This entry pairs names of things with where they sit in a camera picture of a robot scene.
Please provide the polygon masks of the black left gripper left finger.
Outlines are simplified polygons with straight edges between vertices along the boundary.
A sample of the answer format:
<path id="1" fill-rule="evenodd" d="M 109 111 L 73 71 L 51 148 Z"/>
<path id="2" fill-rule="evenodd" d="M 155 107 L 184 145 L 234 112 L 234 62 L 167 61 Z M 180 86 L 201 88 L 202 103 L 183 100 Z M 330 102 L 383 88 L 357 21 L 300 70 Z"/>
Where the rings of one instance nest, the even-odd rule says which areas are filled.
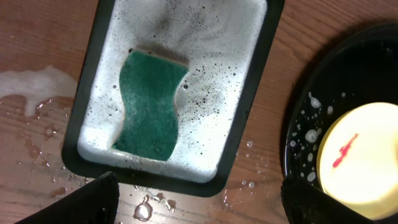
<path id="1" fill-rule="evenodd" d="M 17 224 L 113 224 L 119 203 L 116 175 L 107 172 Z"/>

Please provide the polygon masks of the yellow plate with red stain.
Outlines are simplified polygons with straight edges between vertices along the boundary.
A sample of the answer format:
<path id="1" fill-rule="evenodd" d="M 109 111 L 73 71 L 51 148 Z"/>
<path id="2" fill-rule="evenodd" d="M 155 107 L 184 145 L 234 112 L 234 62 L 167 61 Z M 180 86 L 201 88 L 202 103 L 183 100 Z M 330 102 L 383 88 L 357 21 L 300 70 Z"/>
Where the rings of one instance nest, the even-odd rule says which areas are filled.
<path id="1" fill-rule="evenodd" d="M 369 103 L 340 116 L 317 156 L 324 193 L 370 220 L 397 213 L 397 105 Z"/>

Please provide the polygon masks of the green scrubbing sponge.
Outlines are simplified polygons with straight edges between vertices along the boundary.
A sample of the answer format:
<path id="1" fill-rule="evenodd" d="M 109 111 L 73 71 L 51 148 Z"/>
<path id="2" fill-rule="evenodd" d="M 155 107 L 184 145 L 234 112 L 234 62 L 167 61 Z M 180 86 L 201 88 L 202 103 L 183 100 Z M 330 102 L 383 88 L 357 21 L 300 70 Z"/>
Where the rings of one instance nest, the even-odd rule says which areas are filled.
<path id="1" fill-rule="evenodd" d="M 172 155 L 178 138 L 175 92 L 188 68 L 135 50 L 119 75 L 123 128 L 113 148 L 158 161 Z"/>

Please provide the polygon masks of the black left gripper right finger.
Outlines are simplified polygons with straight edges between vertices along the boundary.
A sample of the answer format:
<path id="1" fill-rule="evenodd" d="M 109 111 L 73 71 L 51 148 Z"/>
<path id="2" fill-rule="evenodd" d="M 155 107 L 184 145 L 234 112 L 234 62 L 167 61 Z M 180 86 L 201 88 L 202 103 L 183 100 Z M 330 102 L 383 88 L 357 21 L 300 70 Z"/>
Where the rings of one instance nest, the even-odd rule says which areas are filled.
<path id="1" fill-rule="evenodd" d="M 290 224 L 397 224 L 397 214 L 370 220 L 300 180 L 285 179 L 281 199 Z"/>

